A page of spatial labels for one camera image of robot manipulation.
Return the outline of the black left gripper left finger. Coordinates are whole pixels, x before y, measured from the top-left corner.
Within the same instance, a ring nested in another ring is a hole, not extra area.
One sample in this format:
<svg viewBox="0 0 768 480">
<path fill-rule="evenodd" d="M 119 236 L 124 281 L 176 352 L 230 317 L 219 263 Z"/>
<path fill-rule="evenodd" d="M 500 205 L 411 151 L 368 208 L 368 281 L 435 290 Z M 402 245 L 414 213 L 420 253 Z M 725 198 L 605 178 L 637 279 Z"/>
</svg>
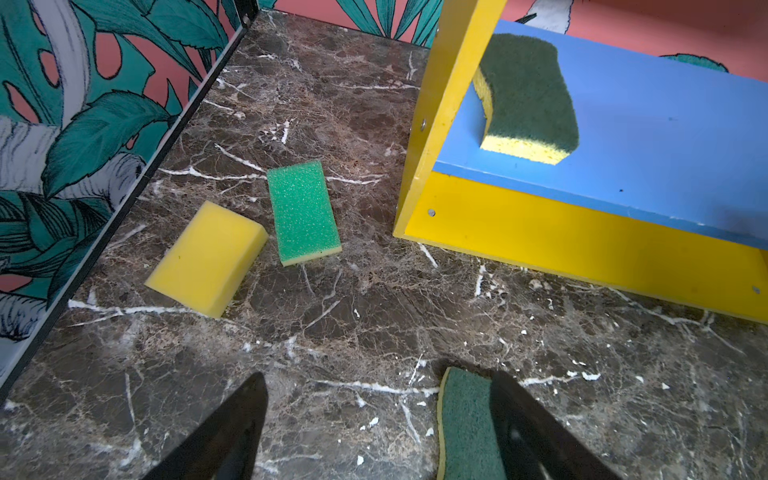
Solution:
<svg viewBox="0 0 768 480">
<path fill-rule="evenodd" d="M 255 372 L 145 477 L 250 479 L 267 408 L 265 378 Z"/>
</svg>

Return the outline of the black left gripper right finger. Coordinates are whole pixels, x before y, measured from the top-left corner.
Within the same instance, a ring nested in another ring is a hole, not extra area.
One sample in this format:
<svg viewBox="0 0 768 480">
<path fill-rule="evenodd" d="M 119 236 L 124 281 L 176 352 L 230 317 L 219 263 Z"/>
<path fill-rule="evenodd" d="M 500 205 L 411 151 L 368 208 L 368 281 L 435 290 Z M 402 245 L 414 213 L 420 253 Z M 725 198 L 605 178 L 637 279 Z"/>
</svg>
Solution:
<svg viewBox="0 0 768 480">
<path fill-rule="evenodd" d="M 617 479 L 514 377 L 492 375 L 490 412 L 508 479 Z"/>
</svg>

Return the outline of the dark green sponge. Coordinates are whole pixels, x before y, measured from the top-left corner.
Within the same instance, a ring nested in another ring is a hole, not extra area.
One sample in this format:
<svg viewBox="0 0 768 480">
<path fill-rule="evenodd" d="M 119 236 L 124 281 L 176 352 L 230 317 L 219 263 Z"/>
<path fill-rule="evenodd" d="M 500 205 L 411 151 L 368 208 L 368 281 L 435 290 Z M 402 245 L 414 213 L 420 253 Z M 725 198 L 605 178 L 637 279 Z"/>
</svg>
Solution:
<svg viewBox="0 0 768 480">
<path fill-rule="evenodd" d="M 488 378 L 448 368 L 438 394 L 439 479 L 504 479 Z"/>
<path fill-rule="evenodd" d="M 556 165 L 578 148 L 576 113 L 555 45 L 495 34 L 472 84 L 485 118 L 481 149 Z"/>
</svg>

